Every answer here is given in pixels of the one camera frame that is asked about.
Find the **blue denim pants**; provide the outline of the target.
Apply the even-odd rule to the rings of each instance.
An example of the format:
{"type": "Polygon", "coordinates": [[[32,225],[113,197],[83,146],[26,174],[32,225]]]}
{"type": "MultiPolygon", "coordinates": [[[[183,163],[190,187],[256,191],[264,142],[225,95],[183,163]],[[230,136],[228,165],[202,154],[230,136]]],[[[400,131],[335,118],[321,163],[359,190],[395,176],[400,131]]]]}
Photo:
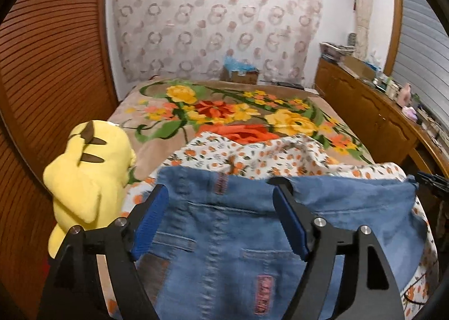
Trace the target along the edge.
{"type": "MultiPolygon", "coordinates": [[[[304,273],[272,203],[273,187],[188,167],[157,182],[169,205],[149,252],[137,262],[161,319],[280,319],[304,273]]],[[[369,226],[399,288],[412,279],[427,237],[413,213],[412,179],[291,179],[296,201],[337,228],[369,226]]]]}

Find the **wooden sideboard cabinet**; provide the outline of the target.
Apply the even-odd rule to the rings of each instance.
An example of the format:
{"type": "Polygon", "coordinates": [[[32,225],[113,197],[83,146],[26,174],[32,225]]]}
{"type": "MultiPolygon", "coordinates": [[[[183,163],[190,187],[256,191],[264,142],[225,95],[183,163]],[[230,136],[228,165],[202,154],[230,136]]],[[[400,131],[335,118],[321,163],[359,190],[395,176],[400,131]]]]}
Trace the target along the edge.
{"type": "Polygon", "coordinates": [[[315,89],[366,146],[377,163],[394,162],[448,176],[448,159],[400,107],[337,64],[321,58],[315,89]]]}

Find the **yellow pikachu plush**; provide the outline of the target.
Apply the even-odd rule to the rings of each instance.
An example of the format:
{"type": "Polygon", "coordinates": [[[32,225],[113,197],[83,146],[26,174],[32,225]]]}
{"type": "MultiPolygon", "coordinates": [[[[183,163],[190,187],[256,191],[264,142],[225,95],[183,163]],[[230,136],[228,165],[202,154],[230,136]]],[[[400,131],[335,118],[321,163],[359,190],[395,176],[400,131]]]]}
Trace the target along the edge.
{"type": "Polygon", "coordinates": [[[95,230],[120,216],[129,171],[135,164],[136,153],[118,125],[91,120],[73,128],[64,153],[43,172],[56,219],[48,241],[51,258],[73,226],[95,230]]]}

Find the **grey window blind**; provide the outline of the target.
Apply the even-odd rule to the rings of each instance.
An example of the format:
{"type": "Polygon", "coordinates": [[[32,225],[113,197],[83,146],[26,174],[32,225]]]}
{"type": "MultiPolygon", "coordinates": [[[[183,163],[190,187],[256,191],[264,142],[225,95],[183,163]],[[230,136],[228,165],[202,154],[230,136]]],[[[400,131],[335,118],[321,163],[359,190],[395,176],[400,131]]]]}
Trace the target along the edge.
{"type": "Polygon", "coordinates": [[[391,76],[406,83],[448,127],[448,34],[426,0],[403,0],[400,39],[391,76]]]}

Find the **cardboard box on cabinet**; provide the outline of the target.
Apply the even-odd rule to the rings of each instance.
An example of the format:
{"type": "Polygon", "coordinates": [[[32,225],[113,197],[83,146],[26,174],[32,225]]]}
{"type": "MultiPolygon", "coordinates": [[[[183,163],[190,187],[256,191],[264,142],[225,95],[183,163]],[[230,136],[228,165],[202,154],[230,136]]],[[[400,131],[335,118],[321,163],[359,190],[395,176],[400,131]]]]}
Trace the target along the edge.
{"type": "Polygon", "coordinates": [[[366,79],[372,82],[376,76],[374,69],[353,56],[344,56],[340,67],[357,79],[366,79]]]}

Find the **orange print bed quilt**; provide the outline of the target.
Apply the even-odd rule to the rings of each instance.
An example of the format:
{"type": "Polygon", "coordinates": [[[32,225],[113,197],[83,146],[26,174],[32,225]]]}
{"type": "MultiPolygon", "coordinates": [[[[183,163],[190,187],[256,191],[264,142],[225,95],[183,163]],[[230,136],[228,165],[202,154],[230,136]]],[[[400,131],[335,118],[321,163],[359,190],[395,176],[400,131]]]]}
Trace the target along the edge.
{"type": "MultiPolygon", "coordinates": [[[[350,179],[412,179],[394,163],[354,166],[329,162],[328,154],[321,144],[312,138],[299,134],[290,137],[254,144],[231,145],[231,140],[221,135],[204,132],[189,144],[174,152],[171,157],[181,160],[179,165],[166,159],[149,175],[148,181],[128,184],[121,215],[128,217],[137,204],[147,199],[157,186],[158,172],[165,167],[188,167],[197,170],[224,173],[251,180],[281,176],[289,182],[299,176],[335,176],[350,179]]],[[[437,286],[437,251],[429,223],[416,192],[413,213],[424,219],[427,237],[423,253],[410,282],[399,288],[399,295],[406,319],[414,318],[429,300],[430,293],[437,286]]]]}

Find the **floral beige blanket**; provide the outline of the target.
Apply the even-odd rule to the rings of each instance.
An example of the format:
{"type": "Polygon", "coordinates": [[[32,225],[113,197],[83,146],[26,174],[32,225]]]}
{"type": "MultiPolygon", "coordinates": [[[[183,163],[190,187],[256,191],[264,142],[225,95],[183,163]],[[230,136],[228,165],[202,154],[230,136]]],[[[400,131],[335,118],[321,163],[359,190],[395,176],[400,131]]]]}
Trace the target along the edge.
{"type": "Polygon", "coordinates": [[[268,142],[304,134],[321,144],[336,164],[373,159],[356,134],[321,97],[279,86],[219,81],[152,79],[134,87],[110,117],[128,135],[137,155],[129,184],[148,181],[165,159],[203,132],[231,145],[268,142]]]}

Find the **wooden louvered wardrobe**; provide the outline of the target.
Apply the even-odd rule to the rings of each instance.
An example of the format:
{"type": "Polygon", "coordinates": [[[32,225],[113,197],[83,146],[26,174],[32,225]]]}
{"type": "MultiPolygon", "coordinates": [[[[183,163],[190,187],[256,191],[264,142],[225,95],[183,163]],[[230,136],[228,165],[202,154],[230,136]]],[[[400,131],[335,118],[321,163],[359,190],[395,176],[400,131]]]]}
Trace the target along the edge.
{"type": "Polygon", "coordinates": [[[54,227],[43,169],[118,99],[105,0],[1,0],[1,317],[34,319],[54,227]]]}

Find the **cardboard box blue bag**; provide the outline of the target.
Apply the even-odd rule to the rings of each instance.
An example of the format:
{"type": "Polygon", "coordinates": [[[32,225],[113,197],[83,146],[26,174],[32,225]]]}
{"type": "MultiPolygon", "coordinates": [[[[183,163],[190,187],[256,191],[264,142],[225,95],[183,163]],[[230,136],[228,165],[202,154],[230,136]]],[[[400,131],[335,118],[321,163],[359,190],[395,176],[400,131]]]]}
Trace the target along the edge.
{"type": "Polygon", "coordinates": [[[257,84],[259,73],[259,69],[255,66],[232,56],[226,56],[220,80],[239,84],[257,84]]]}

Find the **circle pattern curtain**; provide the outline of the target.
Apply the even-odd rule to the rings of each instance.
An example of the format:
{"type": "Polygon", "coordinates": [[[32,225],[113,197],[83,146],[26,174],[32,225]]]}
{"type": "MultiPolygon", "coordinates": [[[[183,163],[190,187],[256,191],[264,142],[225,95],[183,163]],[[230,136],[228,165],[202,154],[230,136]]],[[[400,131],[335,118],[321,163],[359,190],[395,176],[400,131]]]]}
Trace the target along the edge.
{"type": "Polygon", "coordinates": [[[303,78],[323,0],[111,0],[127,82],[216,79],[226,63],[263,81],[303,78]]]}

